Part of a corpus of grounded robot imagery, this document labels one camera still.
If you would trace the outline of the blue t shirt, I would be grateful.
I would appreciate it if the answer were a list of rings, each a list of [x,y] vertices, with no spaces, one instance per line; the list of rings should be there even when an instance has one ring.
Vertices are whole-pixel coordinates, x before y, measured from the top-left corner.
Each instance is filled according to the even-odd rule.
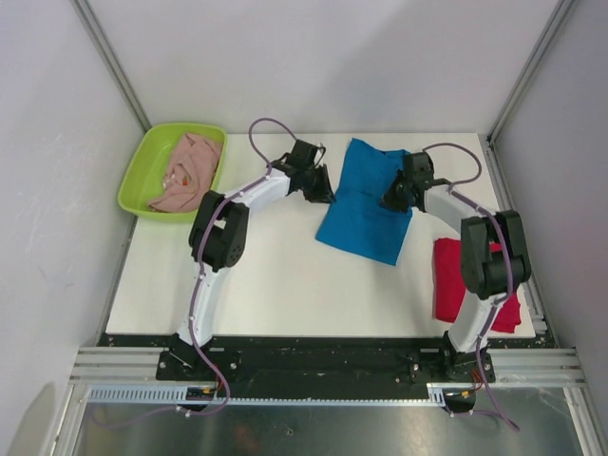
[[[397,264],[412,218],[393,212],[381,198],[403,169],[405,149],[380,150],[351,139],[335,191],[315,239],[335,249],[390,266]]]

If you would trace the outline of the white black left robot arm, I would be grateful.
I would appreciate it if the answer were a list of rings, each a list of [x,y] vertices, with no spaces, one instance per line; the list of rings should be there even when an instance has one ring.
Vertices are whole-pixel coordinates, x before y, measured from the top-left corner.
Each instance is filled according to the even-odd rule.
[[[196,347],[213,337],[221,288],[244,254],[250,216],[292,193],[301,193],[311,203],[335,201],[325,153],[322,144],[296,140],[292,150],[271,161],[257,180],[229,194],[210,190],[202,197],[188,239],[199,269],[178,330],[179,338],[193,346],[177,358],[176,366],[187,378],[197,380],[209,371],[209,355]]]

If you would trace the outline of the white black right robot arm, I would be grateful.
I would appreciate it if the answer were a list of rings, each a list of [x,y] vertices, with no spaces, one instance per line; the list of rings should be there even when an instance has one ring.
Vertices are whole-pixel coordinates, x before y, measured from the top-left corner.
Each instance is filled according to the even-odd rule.
[[[469,353],[485,346],[500,309],[531,277],[521,215],[515,210],[492,212],[460,193],[453,182],[435,178],[426,152],[403,157],[403,168],[380,205],[393,212],[416,208],[460,235],[465,295],[446,333],[451,349],[438,357],[445,379],[460,381],[472,370]]]

